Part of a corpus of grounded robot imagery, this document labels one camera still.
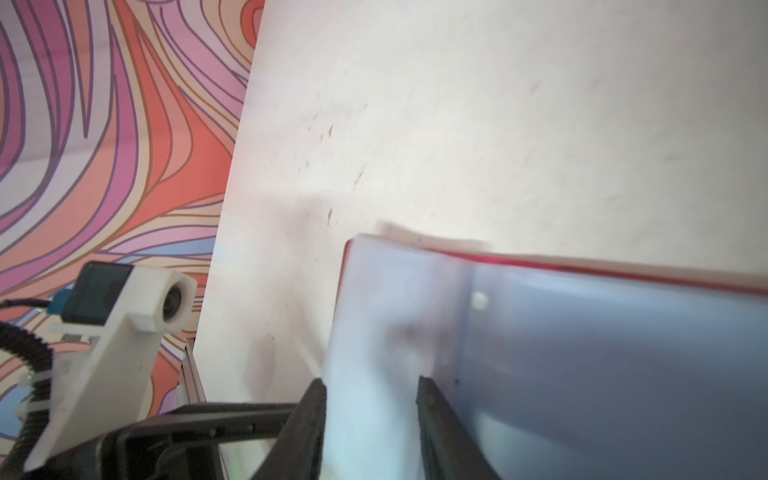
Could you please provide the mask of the red leather card holder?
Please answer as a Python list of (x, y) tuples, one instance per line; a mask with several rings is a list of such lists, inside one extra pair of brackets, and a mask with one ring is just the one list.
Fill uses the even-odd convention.
[(505, 479), (767, 475), (764, 293), (355, 238), (322, 375), (338, 478), (422, 477), (421, 377)]

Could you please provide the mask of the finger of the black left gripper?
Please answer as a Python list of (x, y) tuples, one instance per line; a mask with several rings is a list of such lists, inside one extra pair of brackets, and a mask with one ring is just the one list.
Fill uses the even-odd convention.
[(56, 454), (37, 479), (222, 479), (219, 446), (272, 439), (294, 403), (185, 405)]

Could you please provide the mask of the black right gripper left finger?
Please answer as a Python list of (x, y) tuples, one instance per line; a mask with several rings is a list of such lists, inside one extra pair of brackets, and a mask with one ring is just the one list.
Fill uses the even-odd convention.
[(257, 479), (317, 480), (322, 470), (327, 389), (314, 379), (281, 428), (258, 470)]

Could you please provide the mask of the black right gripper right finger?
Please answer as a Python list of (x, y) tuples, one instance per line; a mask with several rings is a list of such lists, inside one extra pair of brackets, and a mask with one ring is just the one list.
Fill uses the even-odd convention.
[(500, 479), (433, 379), (419, 378), (416, 406), (426, 479)]

